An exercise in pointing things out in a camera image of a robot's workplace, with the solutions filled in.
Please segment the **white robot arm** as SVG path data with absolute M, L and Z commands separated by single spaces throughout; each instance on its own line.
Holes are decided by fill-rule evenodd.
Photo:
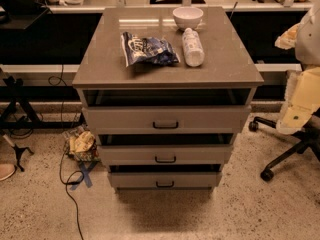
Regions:
M 301 21 L 275 41 L 281 49 L 295 49 L 296 59 L 304 66 L 300 74 L 290 72 L 276 129 L 291 135 L 310 120 L 320 108 L 320 4 L 315 2 Z

